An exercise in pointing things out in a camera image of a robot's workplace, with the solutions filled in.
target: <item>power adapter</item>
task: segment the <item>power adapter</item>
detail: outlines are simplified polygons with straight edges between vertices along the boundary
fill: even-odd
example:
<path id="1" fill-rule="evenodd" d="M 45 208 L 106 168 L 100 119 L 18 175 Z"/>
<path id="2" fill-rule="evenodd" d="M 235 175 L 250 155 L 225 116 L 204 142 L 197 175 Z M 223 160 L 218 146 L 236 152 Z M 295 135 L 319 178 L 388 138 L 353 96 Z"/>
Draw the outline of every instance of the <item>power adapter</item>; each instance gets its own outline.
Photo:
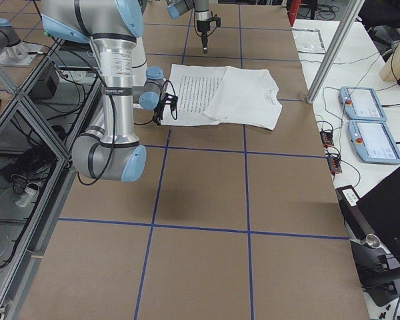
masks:
<path id="1" fill-rule="evenodd" d="M 0 169 L 0 174 L 6 179 L 7 182 L 12 183 L 12 175 L 19 172 L 18 167 L 14 163 L 10 163 Z"/>

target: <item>metal cylinder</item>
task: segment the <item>metal cylinder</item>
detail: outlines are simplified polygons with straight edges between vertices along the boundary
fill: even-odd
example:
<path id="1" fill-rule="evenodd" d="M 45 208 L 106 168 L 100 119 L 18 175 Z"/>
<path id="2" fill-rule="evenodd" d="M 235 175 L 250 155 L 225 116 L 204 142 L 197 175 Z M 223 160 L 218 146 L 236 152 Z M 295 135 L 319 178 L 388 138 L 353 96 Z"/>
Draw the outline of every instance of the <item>metal cylinder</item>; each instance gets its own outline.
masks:
<path id="1" fill-rule="evenodd" d="M 132 88 L 131 50 L 135 47 L 132 41 L 122 39 L 95 39 L 101 60 L 101 71 L 108 88 Z M 110 96 L 103 94 L 105 134 L 102 144 L 113 143 L 115 127 L 115 144 L 129 144 L 139 141 L 133 126 L 133 100 L 131 92 L 124 95 L 112 95 L 115 105 L 115 123 Z"/>
<path id="2" fill-rule="evenodd" d="M 359 14 L 359 11 L 364 2 L 365 0 L 350 0 L 347 6 L 347 10 L 345 11 L 343 18 L 338 25 L 338 29 L 336 30 L 335 35 L 332 38 L 329 49 L 326 52 L 326 55 L 320 64 L 319 70 L 317 71 L 315 78 L 310 86 L 308 94 L 305 98 L 307 103 L 313 103 L 315 98 L 319 94 L 319 90 L 323 85 L 327 74 L 332 68 L 332 64 L 335 61 L 336 56 L 340 48 L 342 47 L 342 44 L 347 37 L 348 32 L 351 29 L 351 25 Z"/>

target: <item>sticker label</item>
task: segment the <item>sticker label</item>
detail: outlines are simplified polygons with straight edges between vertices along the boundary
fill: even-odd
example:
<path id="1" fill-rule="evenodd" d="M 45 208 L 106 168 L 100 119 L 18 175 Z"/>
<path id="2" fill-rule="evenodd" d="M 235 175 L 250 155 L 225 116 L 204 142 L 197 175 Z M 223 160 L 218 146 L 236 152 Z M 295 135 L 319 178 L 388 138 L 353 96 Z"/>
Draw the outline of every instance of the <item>sticker label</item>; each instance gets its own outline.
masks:
<path id="1" fill-rule="evenodd" d="M 101 52 L 101 69 L 105 77 L 131 77 L 132 56 L 128 53 Z"/>
<path id="2" fill-rule="evenodd" d="M 350 206 L 355 207 L 357 205 L 359 198 L 357 198 L 357 196 L 355 195 L 355 193 L 352 189 L 342 190 L 342 193 L 344 194 L 345 198 L 348 200 L 348 203 L 350 204 Z"/>

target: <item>metal frame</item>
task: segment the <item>metal frame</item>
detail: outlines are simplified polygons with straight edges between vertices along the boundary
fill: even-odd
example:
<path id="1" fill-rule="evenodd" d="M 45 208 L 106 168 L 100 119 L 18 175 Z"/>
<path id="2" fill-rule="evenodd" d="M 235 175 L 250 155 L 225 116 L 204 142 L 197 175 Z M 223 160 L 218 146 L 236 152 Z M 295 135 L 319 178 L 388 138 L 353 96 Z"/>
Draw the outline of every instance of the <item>metal frame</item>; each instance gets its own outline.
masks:
<path id="1" fill-rule="evenodd" d="M 348 3 L 347 10 L 338 25 L 338 29 L 332 38 L 331 44 L 329 45 L 329 50 L 326 52 L 326 55 L 320 64 L 320 68 L 317 70 L 315 78 L 310 86 L 307 97 L 305 98 L 307 103 L 313 103 L 319 94 L 320 88 L 323 85 L 323 82 L 325 82 L 327 74 L 331 70 L 332 64 L 335 61 L 336 56 L 364 2 L 365 0 L 350 0 Z"/>
<path id="2" fill-rule="evenodd" d="M 7 73 L 7 71 L 0 64 L 0 81 L 2 84 L 15 95 L 18 94 L 19 88 L 12 79 L 12 77 Z"/>
<path id="3" fill-rule="evenodd" d="M 40 61 L 20 87 L 0 65 L 0 81 L 13 94 L 12 100 L 0 115 L 0 135 L 6 130 L 10 119 L 19 112 L 57 157 L 56 167 L 44 188 L 33 218 L 19 243 L 11 264 L 7 266 L 9 273 L 4 278 L 4 282 L 0 284 L 0 288 L 2 288 L 0 289 L 0 308 L 2 303 L 8 301 L 9 298 L 11 299 L 10 304 L 5 307 L 6 319 L 17 318 L 25 296 L 28 294 L 29 287 L 40 264 L 41 259 L 37 258 L 42 257 L 75 177 L 74 172 L 64 169 L 71 156 L 71 147 L 86 119 L 92 114 L 92 107 L 95 106 L 97 94 L 101 87 L 98 80 L 92 83 L 93 90 L 88 96 L 84 108 L 80 111 L 76 124 L 72 128 L 70 136 L 68 136 L 67 143 L 64 145 L 52 130 L 40 109 L 28 97 L 28 92 L 33 88 L 44 68 L 48 66 L 53 52 L 59 50 L 62 43 L 63 41 L 60 40 L 51 47 L 53 51 L 48 52 L 48 57 L 44 57 Z"/>

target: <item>electronic device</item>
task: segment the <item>electronic device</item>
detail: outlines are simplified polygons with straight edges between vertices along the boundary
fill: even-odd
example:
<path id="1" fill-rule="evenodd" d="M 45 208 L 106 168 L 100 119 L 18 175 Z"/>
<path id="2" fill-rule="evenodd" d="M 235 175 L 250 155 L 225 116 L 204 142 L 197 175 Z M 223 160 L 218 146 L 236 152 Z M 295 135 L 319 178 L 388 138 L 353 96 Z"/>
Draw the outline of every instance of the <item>electronic device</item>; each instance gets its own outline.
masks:
<path id="1" fill-rule="evenodd" d="M 348 122 L 348 132 L 363 162 L 400 164 L 399 148 L 385 123 L 351 120 Z"/>
<path id="2" fill-rule="evenodd" d="M 376 91 L 372 88 L 342 87 L 339 100 L 350 119 L 380 122 L 387 120 Z"/>
<path id="3" fill-rule="evenodd" d="M 366 195 L 336 189 L 339 206 L 357 239 L 374 234 L 391 252 L 351 242 L 360 282 L 378 306 L 400 294 L 400 167 Z"/>
<path id="4" fill-rule="evenodd" d="M 375 234 L 400 261 L 400 167 L 357 202 Z"/>
<path id="5" fill-rule="evenodd" d="M 53 98 L 59 84 L 59 77 L 52 63 L 40 74 L 39 80 L 29 92 L 28 96 L 33 99 Z"/>

